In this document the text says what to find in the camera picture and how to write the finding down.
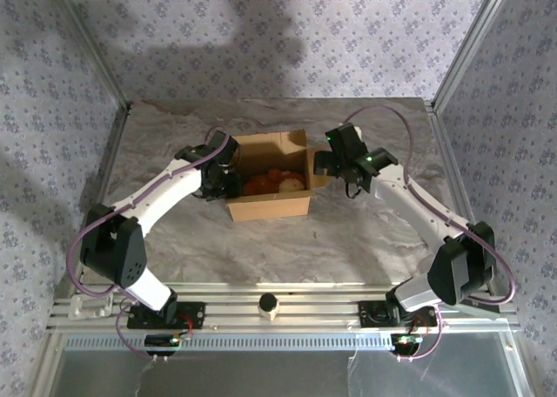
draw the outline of wall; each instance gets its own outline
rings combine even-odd
[[[131,100],[432,99],[482,0],[75,0]]]
[[[442,113],[476,219],[511,261],[535,365],[557,395],[557,0],[506,0]]]
[[[116,106],[51,0],[0,2],[0,395],[22,395]]]

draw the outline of marble tabletop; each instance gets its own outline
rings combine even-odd
[[[276,99],[136,103],[131,107],[104,203],[120,200],[164,169],[185,145],[197,145],[215,124],[232,135],[305,129],[309,145],[365,105],[387,104],[415,133],[411,175],[452,207],[442,162],[420,98]],[[370,150],[383,146],[400,161],[408,137],[388,111],[355,119]],[[164,282],[366,282],[387,285],[427,270],[433,256],[405,220],[382,201],[350,200],[342,181],[316,191],[309,215],[234,223],[224,201],[190,196],[145,238],[150,269]],[[86,270],[84,281],[100,281]]]

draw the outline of floral wallpaper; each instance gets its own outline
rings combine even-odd
[[[557,0],[506,0],[441,116],[477,219],[518,280],[521,324],[557,395]]]
[[[0,0],[0,395],[23,395],[117,107],[51,0]]]
[[[74,0],[130,100],[432,99],[483,0]]]

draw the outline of patterned wall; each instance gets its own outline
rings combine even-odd
[[[515,304],[557,395],[557,0],[506,0],[442,113],[477,219],[496,228]]]
[[[0,1],[0,395],[23,395],[116,107],[50,0]]]
[[[75,0],[131,100],[432,99],[482,0]]]

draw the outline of open cardboard box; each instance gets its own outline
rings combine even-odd
[[[307,148],[305,131],[282,131],[234,136],[240,144],[241,160],[236,167],[243,184],[249,177],[271,168],[305,175],[306,189],[298,192],[252,195],[226,200],[232,220],[248,221],[277,217],[304,216],[309,212],[313,190],[325,186],[330,178],[313,175],[313,156],[317,148]]]

